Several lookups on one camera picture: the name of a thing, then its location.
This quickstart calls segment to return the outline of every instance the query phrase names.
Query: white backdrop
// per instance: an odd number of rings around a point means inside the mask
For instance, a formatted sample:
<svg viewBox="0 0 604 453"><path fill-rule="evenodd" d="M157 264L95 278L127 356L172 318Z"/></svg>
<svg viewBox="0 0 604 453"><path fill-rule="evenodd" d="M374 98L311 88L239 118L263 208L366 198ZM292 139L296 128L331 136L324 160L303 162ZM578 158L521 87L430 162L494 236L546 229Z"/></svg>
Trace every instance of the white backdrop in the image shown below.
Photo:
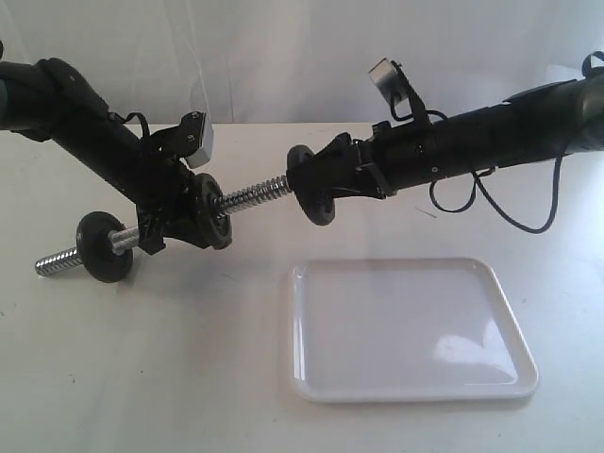
<svg viewBox="0 0 604 453"><path fill-rule="evenodd" d="M0 0L6 59L66 59L155 123L385 119L382 57L456 113L576 76L603 24L602 0Z"/></svg>

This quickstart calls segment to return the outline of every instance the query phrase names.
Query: white table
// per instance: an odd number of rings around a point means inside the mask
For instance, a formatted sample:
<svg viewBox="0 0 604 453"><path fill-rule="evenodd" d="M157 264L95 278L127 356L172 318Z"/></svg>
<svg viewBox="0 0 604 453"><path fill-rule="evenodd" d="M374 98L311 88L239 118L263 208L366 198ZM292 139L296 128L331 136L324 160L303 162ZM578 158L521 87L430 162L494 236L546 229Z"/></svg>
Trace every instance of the white table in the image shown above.
<svg viewBox="0 0 604 453"><path fill-rule="evenodd" d="M226 192L284 172L288 149L318 150L369 125L217 126L204 168ZM79 219L133 206L52 143L0 134L0 449L6 452L602 451L604 155L567 159L545 235L503 222L481 196L437 212L426 187L338 203L312 225L293 196L232 217L233 245L169 242L135 253L127 281L82 269L37 277L35 259L72 246ZM497 172L494 197L540 225L551 162ZM467 177L440 186L464 202ZM288 270L316 258L469 256L494 267L541 372L532 399L317 405L287 380Z"/></svg>

